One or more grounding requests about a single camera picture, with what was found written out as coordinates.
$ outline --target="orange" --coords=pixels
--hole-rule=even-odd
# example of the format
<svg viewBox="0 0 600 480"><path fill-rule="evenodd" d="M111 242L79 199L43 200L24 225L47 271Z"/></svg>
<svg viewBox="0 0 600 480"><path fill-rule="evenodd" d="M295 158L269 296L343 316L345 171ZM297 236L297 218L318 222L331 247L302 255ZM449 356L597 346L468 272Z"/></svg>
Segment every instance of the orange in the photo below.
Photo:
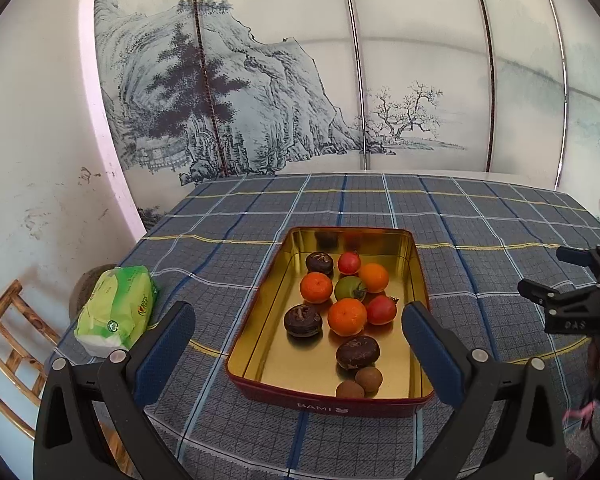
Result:
<svg viewBox="0 0 600 480"><path fill-rule="evenodd" d="M337 335L355 335L365 326L366 308L359 300L343 298L331 305L327 321Z"/></svg>
<svg viewBox="0 0 600 480"><path fill-rule="evenodd" d="M389 273L380 264L363 265L357 275L365 282L366 291L372 294L381 292L389 284Z"/></svg>
<svg viewBox="0 0 600 480"><path fill-rule="evenodd" d="M300 294L309 303L322 303L333 294L333 282L321 272L309 272L300 282Z"/></svg>

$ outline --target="logo on tissue package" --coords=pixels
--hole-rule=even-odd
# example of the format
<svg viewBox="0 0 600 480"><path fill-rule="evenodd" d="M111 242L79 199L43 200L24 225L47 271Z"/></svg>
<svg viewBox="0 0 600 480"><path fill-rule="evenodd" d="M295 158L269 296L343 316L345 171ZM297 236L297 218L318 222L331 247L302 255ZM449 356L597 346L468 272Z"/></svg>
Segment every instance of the logo on tissue package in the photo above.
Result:
<svg viewBox="0 0 600 480"><path fill-rule="evenodd" d="M144 314L146 314L146 306L148 303L149 302L147 301L146 296L142 298L142 303L138 307L138 314L140 314L140 316L144 316Z"/></svg>
<svg viewBox="0 0 600 480"><path fill-rule="evenodd" d="M298 402L298 408L304 408L305 410L314 410L315 412L336 412L336 413L348 413L349 410L346 408L335 408L331 410L327 406L318 406L317 404L304 404L303 402Z"/></svg>

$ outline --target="tin tray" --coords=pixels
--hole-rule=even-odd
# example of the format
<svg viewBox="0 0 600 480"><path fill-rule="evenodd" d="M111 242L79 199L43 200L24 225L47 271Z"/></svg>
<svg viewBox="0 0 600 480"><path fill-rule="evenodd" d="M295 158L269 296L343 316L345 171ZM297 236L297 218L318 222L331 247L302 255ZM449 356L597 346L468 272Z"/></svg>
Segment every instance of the tin tray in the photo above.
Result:
<svg viewBox="0 0 600 480"><path fill-rule="evenodd" d="M302 303L300 280L306 275L305 258L313 251L337 259L345 250L355 249L363 264L377 262L390 275L385 289L399 298L393 322L372 326L363 333L374 337L381 355L375 366L384 381L375 394L364 399L335 397L337 385L353 373L336 364L337 347L349 338L338 336L327 323L331 301L320 305L322 333L297 339L287 335L285 312ZM405 304L419 300L429 308L422 267L413 235L398 229L377 228L293 228L278 249L269 271L249 307L240 333L226 360L228 376L250 399L299 410L333 415L411 416L433 395L433 387L411 352L400 326Z"/></svg>

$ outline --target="table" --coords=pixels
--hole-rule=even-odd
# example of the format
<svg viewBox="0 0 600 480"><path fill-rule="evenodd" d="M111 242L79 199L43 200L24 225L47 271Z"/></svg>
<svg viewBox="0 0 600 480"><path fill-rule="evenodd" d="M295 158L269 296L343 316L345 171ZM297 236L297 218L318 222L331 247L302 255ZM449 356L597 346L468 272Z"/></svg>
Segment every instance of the table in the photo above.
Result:
<svg viewBox="0 0 600 480"><path fill-rule="evenodd" d="M585 269L558 262L560 244L600 244L600 223L566 194L479 180L397 174L218 179L164 216L123 266L144 265L160 289L156 323L176 300L195 307L193 340L147 414L195 479L404 478L451 409L432 400L413 418L298 412L243 397L224 359L266 263L295 226L378 226L413 232L431 309L468 348L497 359L542 356L560 409L586 387L586 339L546 335L521 298L522 277L572 290ZM74 339L56 354L91 359ZM465 464L476 468L495 430L494 406Z"/></svg>

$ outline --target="green tissue package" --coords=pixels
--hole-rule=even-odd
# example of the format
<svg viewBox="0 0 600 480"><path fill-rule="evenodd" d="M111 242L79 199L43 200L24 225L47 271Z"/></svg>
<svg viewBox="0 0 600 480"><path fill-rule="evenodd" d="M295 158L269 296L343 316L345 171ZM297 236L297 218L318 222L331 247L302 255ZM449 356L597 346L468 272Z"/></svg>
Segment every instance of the green tissue package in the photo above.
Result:
<svg viewBox="0 0 600 480"><path fill-rule="evenodd" d="M75 338L94 357L128 350L146 330L156 295L144 266L103 272L78 317Z"/></svg>

